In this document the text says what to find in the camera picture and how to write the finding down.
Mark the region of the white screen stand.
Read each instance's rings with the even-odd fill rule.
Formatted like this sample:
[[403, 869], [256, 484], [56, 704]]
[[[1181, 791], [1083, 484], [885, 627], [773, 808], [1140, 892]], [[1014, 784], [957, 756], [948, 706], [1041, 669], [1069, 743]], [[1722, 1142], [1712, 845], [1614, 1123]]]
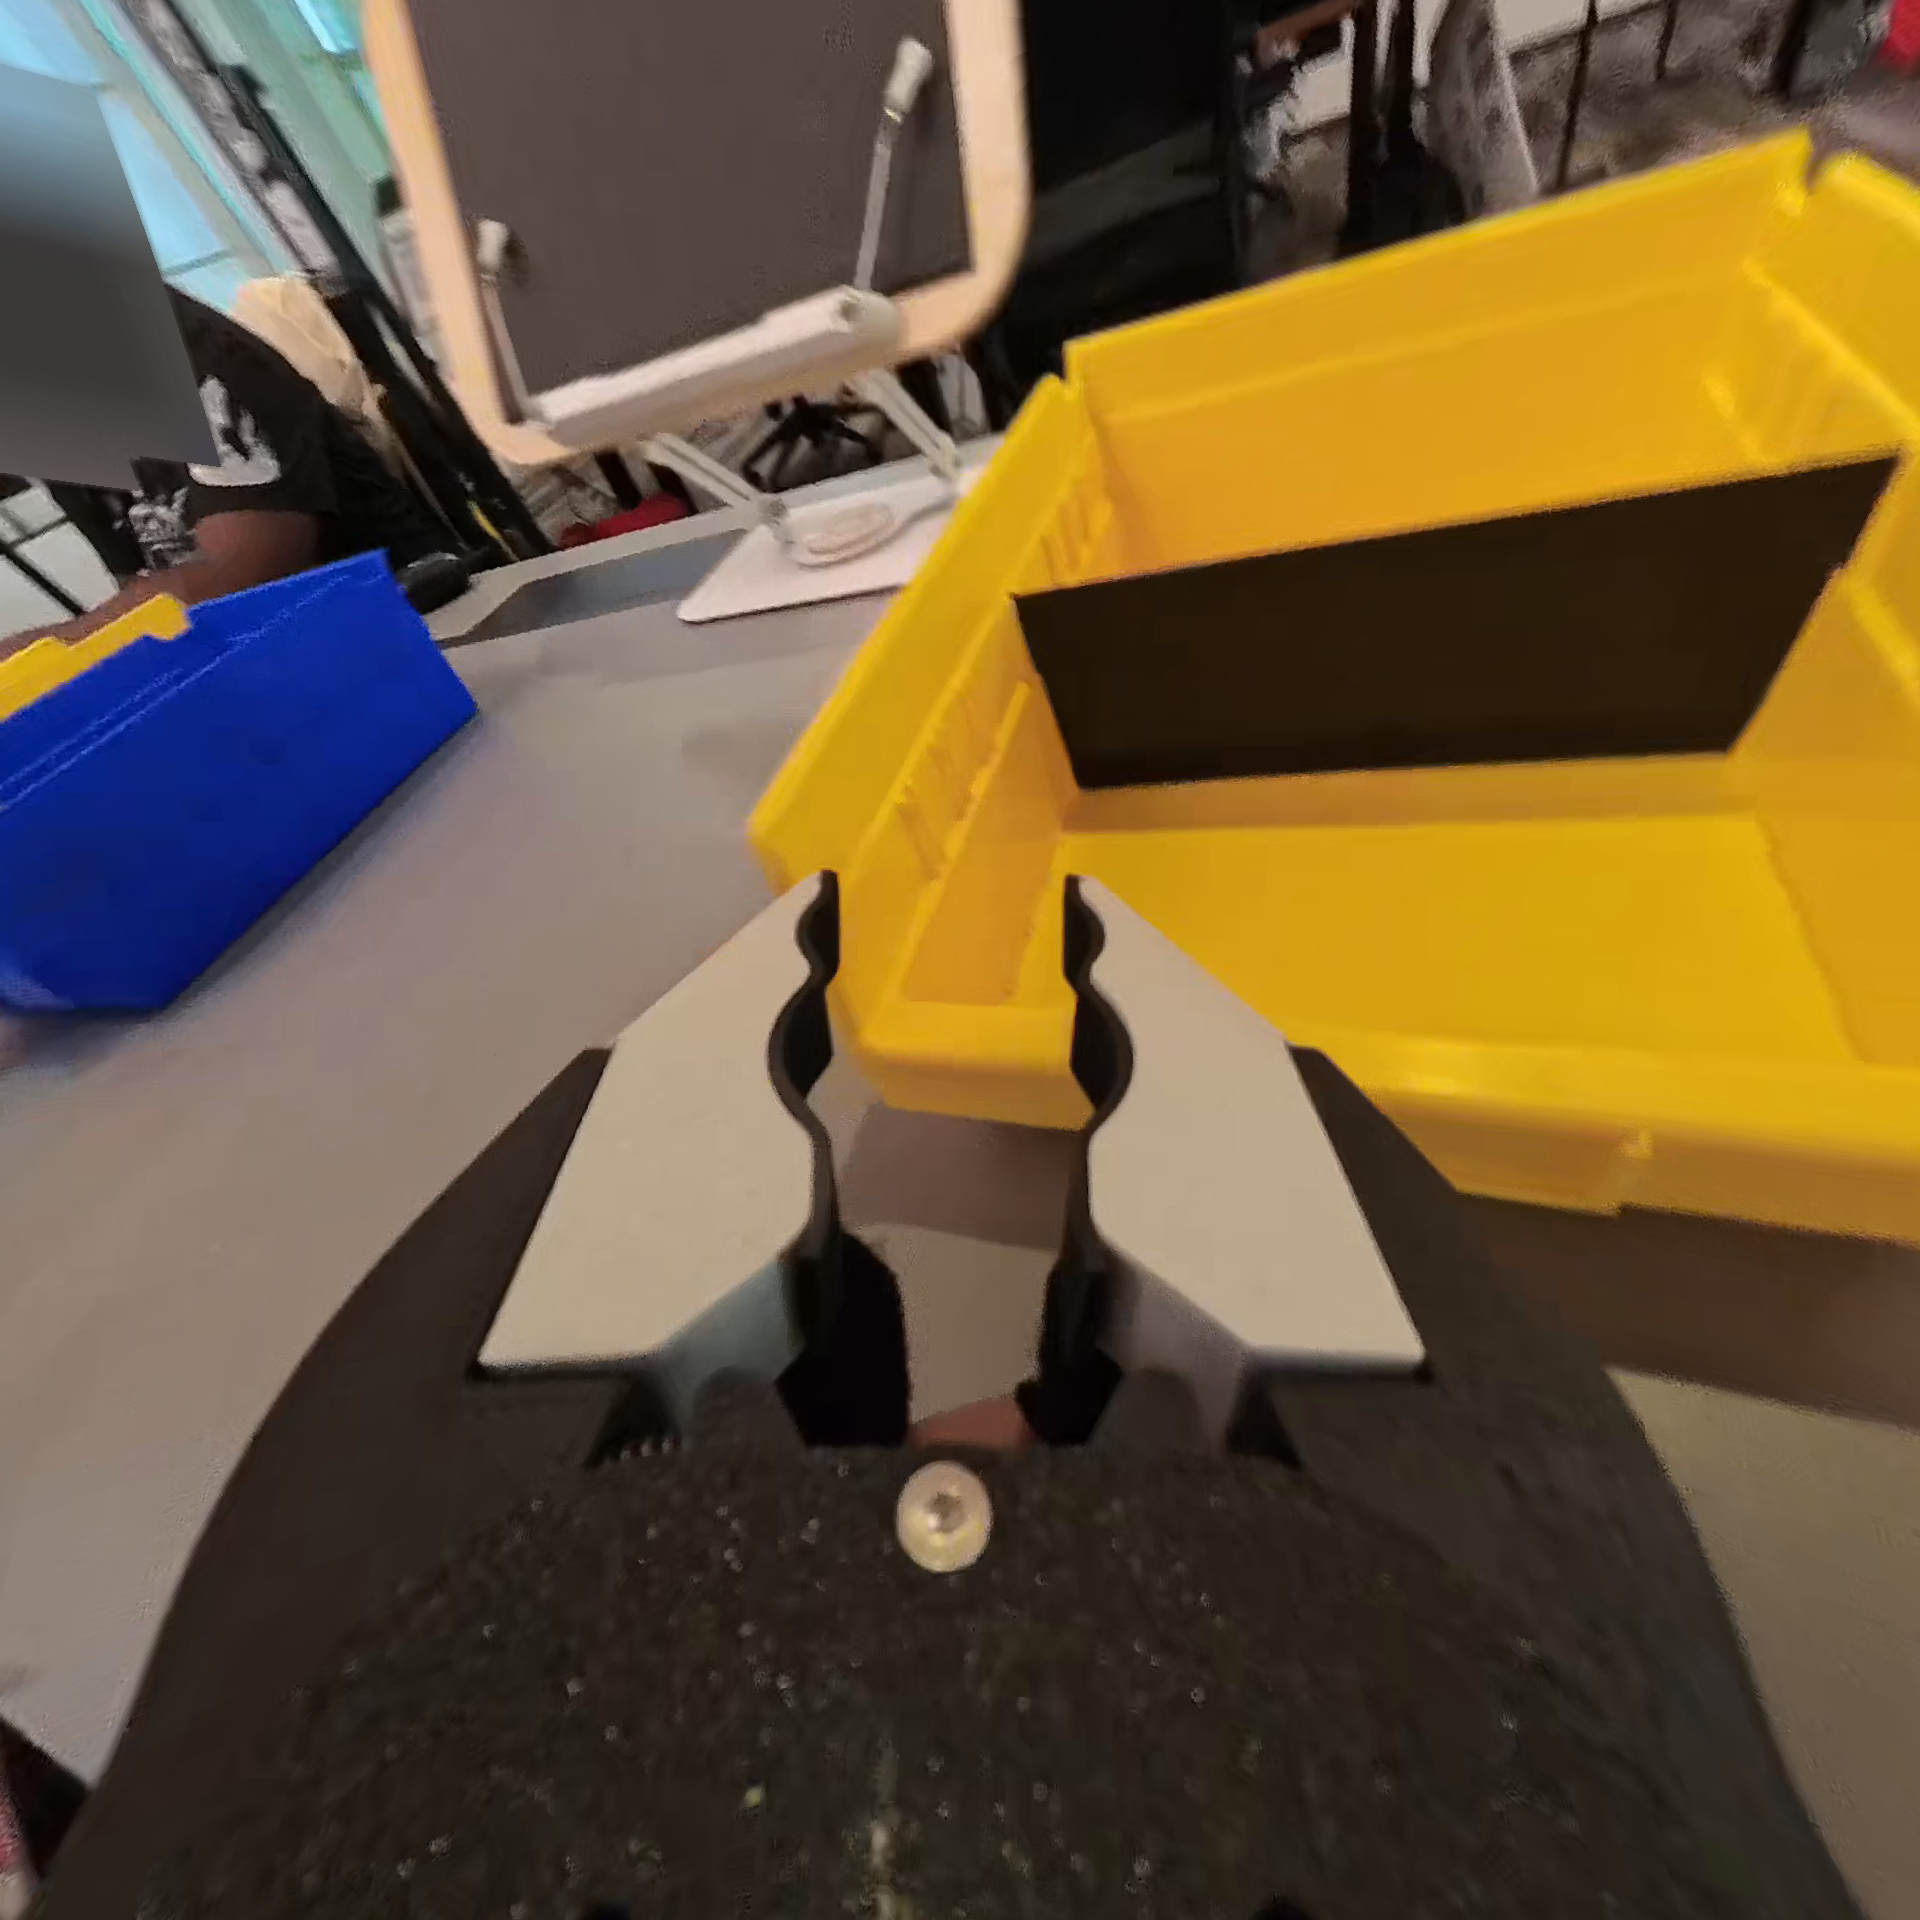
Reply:
[[[861, 200], [853, 279], [766, 311], [709, 340], [550, 391], [531, 391], [512, 344], [500, 280], [512, 258], [502, 221], [476, 226], [472, 262], [496, 392], [509, 418], [564, 452], [640, 445], [693, 486], [747, 520], [729, 552], [678, 602], [690, 627], [782, 613], [902, 588], [972, 488], [953, 432], [915, 399], [899, 371], [957, 347], [1004, 298], [1024, 247], [1030, 205], [1024, 156], [1024, 60], [1018, 4], [945, 4], [946, 56], [915, 37], [899, 42], [880, 86], [878, 126]], [[885, 294], [878, 247], [897, 156], [928, 84], [948, 84], [970, 266], [964, 271]], [[920, 455], [922, 470], [865, 480], [812, 506], [757, 486], [698, 447], [686, 430], [750, 402], [842, 386], [878, 412]]]

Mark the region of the grey desk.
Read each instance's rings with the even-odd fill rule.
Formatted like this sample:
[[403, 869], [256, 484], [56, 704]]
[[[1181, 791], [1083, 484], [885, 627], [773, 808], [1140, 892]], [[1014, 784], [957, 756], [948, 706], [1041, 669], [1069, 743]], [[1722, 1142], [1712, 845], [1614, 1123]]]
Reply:
[[[746, 813], [872, 603], [457, 646], [480, 715], [150, 1021], [4, 1019], [4, 1717], [84, 1781], [224, 1476], [397, 1235], [764, 902]], [[1617, 1368], [1809, 1808], [1916, 1915], [1916, 1250], [1474, 1200]]]

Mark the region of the yellow plastic bin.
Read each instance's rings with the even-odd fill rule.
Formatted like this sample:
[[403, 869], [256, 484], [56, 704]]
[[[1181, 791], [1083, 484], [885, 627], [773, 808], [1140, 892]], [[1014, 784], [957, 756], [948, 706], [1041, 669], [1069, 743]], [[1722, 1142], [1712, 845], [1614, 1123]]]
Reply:
[[[1074, 1126], [1069, 876], [1464, 1190], [1916, 1244], [1918, 200], [1809, 134], [1066, 350], [761, 792], [899, 1109]], [[1732, 750], [1085, 791], [1014, 597], [1893, 450]]]
[[2, 661], [2, 723], [139, 639], [174, 639], [186, 631], [186, 603], [156, 594], [77, 639], [38, 635]]

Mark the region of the blue plastic bin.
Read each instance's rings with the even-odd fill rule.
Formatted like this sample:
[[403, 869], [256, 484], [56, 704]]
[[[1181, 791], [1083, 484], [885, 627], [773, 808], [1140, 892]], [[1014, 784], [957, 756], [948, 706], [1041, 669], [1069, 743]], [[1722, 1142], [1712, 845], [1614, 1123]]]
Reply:
[[2, 725], [2, 1003], [178, 998], [476, 717], [380, 552], [188, 610]]

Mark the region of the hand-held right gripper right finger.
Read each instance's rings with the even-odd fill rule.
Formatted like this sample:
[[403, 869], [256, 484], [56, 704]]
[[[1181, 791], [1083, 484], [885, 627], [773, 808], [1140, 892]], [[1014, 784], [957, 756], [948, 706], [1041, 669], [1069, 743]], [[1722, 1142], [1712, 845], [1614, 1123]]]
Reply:
[[1424, 1339], [1278, 1026], [1140, 910], [1062, 883], [1073, 1140], [1027, 1426], [1085, 1444], [1168, 1376], [1208, 1442], [1276, 1380], [1417, 1383]]

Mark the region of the black bin divider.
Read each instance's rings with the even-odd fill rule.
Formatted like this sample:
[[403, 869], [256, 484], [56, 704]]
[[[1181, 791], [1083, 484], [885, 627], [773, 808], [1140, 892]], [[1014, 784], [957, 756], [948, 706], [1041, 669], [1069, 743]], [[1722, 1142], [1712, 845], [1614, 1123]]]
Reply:
[[1893, 450], [1014, 597], [1085, 791], [1724, 755]]

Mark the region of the wood-framed black screen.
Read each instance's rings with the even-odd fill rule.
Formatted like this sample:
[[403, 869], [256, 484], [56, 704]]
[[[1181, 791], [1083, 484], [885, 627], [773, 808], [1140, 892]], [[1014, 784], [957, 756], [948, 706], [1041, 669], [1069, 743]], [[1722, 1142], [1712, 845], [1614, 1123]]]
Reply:
[[561, 430], [624, 378], [858, 274], [868, 152], [913, 4], [364, 4], [449, 383], [512, 464], [830, 388], [848, 350], [741, 371], [667, 418]]

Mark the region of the cream jacket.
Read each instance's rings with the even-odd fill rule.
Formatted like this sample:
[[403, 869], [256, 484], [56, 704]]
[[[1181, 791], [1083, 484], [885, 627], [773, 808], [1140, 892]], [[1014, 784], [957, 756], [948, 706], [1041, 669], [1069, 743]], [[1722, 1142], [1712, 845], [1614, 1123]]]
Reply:
[[388, 428], [381, 388], [342, 325], [301, 277], [259, 277], [230, 298], [234, 319], [275, 347], [289, 365], [348, 418], [378, 434]]

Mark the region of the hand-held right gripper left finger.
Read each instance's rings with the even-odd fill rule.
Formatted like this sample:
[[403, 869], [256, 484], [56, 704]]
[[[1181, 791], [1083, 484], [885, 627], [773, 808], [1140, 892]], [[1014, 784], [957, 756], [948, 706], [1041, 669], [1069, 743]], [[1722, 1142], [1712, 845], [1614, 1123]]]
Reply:
[[817, 871], [613, 1040], [476, 1352], [494, 1383], [605, 1378], [637, 1434], [729, 1397], [817, 1448], [897, 1448], [905, 1311], [844, 1220], [809, 1096], [832, 1063], [842, 887]]

